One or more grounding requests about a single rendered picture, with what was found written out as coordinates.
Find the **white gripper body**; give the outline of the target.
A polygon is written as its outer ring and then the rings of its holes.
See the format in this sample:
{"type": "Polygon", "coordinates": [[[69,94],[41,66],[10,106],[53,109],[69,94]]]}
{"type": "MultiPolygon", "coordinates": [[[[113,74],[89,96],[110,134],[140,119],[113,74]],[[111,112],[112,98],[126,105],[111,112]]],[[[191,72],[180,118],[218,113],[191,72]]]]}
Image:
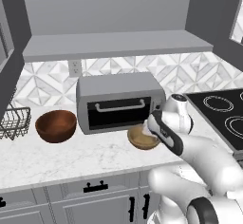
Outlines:
{"type": "Polygon", "coordinates": [[[142,127],[142,134],[146,136],[154,137],[155,136],[155,134],[153,133],[154,128],[155,125],[152,122],[150,122],[149,120],[145,120],[142,127]]]}

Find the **light tan bowl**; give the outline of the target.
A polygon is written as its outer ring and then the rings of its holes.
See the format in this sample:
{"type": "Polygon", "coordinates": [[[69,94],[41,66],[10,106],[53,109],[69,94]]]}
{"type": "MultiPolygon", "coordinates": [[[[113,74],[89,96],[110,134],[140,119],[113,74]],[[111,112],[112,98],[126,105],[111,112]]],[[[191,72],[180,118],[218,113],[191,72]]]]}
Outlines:
{"type": "Polygon", "coordinates": [[[127,131],[127,138],[130,143],[138,149],[150,150],[159,144],[159,140],[153,136],[147,136],[142,133],[142,125],[135,125],[127,131]]]}

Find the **dark brown wooden bowl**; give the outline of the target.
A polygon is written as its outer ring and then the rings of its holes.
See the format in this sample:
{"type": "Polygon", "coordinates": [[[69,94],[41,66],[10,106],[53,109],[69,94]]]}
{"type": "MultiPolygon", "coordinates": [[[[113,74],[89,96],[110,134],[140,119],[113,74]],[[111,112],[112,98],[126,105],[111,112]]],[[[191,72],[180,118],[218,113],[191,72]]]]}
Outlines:
{"type": "Polygon", "coordinates": [[[68,110],[53,110],[40,116],[35,122],[35,128],[46,142],[60,143],[69,140],[75,133],[76,116],[68,110]]]}

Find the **grey cabinet door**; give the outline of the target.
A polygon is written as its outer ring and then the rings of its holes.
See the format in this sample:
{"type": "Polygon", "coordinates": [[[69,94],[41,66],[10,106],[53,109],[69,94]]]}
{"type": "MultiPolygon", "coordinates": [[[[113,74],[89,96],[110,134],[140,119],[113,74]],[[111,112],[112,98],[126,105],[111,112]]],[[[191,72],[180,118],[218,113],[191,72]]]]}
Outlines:
{"type": "Polygon", "coordinates": [[[243,72],[243,38],[231,39],[241,0],[190,0],[185,29],[213,45],[213,53],[243,72]]]}
{"type": "Polygon", "coordinates": [[[30,37],[25,0],[0,0],[0,120],[22,72],[30,37]]]}

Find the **black toaster oven door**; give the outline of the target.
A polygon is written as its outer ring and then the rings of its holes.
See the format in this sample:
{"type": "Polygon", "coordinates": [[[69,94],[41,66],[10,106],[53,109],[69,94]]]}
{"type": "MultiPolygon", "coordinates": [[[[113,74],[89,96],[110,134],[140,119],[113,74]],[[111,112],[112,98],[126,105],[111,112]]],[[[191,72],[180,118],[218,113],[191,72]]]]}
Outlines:
{"type": "Polygon", "coordinates": [[[150,97],[88,103],[87,113],[89,129],[98,130],[143,123],[148,118],[148,115],[150,113],[150,104],[150,97]],[[145,107],[141,109],[100,113],[95,108],[95,103],[99,103],[100,108],[138,105],[140,103],[140,99],[143,99],[145,102],[145,107]]]}

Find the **grey toaster oven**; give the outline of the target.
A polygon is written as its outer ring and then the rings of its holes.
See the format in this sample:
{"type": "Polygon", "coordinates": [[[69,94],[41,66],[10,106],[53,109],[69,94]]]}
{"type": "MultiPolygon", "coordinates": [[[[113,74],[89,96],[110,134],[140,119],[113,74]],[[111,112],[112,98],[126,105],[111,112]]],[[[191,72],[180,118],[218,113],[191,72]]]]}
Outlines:
{"type": "Polygon", "coordinates": [[[141,97],[151,98],[150,113],[161,109],[166,102],[164,89],[150,72],[80,77],[76,87],[76,107],[82,131],[90,135],[129,129],[134,125],[90,130],[87,104],[141,97]]]}

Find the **grey drawer front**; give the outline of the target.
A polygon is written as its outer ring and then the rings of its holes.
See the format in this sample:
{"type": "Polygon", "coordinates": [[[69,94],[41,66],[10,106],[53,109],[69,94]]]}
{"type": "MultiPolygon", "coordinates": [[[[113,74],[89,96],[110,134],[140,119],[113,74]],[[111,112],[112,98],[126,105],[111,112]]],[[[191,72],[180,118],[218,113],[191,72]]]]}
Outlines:
{"type": "Polygon", "coordinates": [[[0,194],[0,197],[6,201],[6,206],[0,208],[0,212],[47,203],[46,194],[43,188],[3,193],[0,194]]]}
{"type": "Polygon", "coordinates": [[[47,187],[47,192],[51,202],[67,200],[76,197],[96,196],[116,191],[129,190],[139,186],[139,173],[128,173],[109,177],[98,177],[92,179],[78,180],[68,183],[60,183],[47,187]],[[98,192],[84,193],[84,187],[87,182],[92,186],[99,185],[103,180],[104,184],[108,184],[107,190],[98,192]]]}

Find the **black hob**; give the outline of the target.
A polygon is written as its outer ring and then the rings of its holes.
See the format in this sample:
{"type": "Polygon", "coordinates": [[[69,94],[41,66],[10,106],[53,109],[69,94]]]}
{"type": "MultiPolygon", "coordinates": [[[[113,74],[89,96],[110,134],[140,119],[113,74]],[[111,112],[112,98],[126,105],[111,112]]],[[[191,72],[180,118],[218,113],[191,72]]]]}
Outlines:
{"type": "Polygon", "coordinates": [[[243,154],[243,89],[186,93],[185,97],[235,154],[243,154]]]}

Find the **grey cupboard door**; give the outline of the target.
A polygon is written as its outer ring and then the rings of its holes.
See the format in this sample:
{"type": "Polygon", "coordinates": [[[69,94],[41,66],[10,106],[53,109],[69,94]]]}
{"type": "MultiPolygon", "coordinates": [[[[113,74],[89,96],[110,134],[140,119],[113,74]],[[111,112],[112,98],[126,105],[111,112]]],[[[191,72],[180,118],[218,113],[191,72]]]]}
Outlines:
{"type": "Polygon", "coordinates": [[[76,197],[54,202],[52,209],[57,224],[135,224],[129,222],[130,200],[138,189],[116,191],[97,196],[76,197]]]}
{"type": "Polygon", "coordinates": [[[151,214],[156,211],[159,207],[160,195],[153,193],[148,186],[140,188],[140,205],[138,208],[138,224],[147,224],[147,221],[151,214]],[[144,205],[144,195],[150,195],[149,209],[147,219],[143,219],[143,210],[142,207],[144,205]]]}

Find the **open grey wall cabinet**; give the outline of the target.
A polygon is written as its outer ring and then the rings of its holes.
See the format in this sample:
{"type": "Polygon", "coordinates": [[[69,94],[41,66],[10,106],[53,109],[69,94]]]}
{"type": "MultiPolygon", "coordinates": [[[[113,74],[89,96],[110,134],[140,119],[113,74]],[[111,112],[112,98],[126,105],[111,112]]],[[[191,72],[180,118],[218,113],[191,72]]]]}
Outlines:
{"type": "Polygon", "coordinates": [[[186,29],[190,0],[25,0],[27,62],[210,51],[186,29]]]}

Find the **white wall socket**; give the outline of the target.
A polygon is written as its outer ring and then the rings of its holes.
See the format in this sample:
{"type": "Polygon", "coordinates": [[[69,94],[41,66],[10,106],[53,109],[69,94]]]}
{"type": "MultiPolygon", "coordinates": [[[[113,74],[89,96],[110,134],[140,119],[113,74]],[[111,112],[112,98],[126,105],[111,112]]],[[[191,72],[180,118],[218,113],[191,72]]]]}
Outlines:
{"type": "Polygon", "coordinates": [[[80,60],[69,60],[68,61],[69,76],[80,77],[82,75],[82,63],[80,60]]]}

